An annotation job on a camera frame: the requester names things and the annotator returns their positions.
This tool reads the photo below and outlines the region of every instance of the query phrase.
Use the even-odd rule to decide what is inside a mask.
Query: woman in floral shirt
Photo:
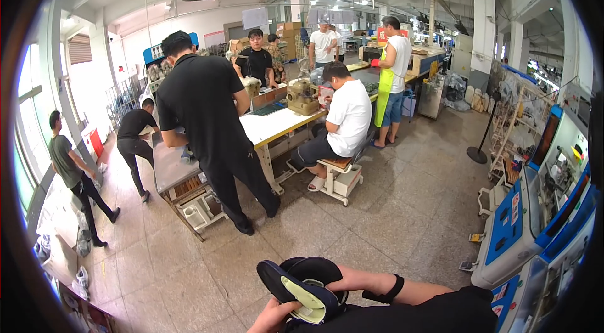
[[[268,48],[266,49],[272,56],[272,71],[275,75],[275,82],[277,84],[284,83],[287,81],[287,75],[283,68],[283,55],[279,50],[279,37],[275,34],[268,35]]]

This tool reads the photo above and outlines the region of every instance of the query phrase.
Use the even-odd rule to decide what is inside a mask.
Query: wrist strap
[[[394,298],[399,294],[399,292],[403,289],[405,285],[405,278],[399,276],[398,274],[392,274],[396,277],[396,283],[390,289],[386,295],[375,295],[370,291],[363,291],[363,299],[375,300],[376,302],[380,302],[383,304],[392,304]]]

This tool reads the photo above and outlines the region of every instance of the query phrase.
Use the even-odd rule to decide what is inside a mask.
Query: black stand pole
[[[491,110],[491,115],[489,117],[489,124],[487,125],[486,130],[484,130],[484,135],[483,135],[483,139],[480,142],[480,145],[478,146],[478,148],[476,147],[468,147],[466,149],[466,153],[468,156],[470,156],[470,158],[474,161],[476,161],[479,164],[486,164],[487,163],[487,155],[484,154],[484,152],[482,151],[483,148],[483,144],[484,144],[484,140],[487,137],[487,134],[489,132],[489,127],[491,122],[493,122],[493,116],[495,114],[495,108],[497,107],[497,103],[501,100],[501,94],[499,93],[499,91],[494,91],[493,92],[493,100],[495,101],[495,103],[493,104],[493,110]]]

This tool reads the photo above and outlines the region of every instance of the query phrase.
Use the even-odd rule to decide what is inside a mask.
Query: yellow apron
[[[382,50],[382,57],[380,60],[386,59],[386,47]],[[376,117],[373,123],[377,127],[382,126],[383,115],[386,112],[386,105],[388,104],[388,97],[390,96],[390,90],[392,89],[392,82],[394,81],[394,72],[390,68],[382,68],[379,73],[379,87],[377,89],[377,103],[376,103]]]

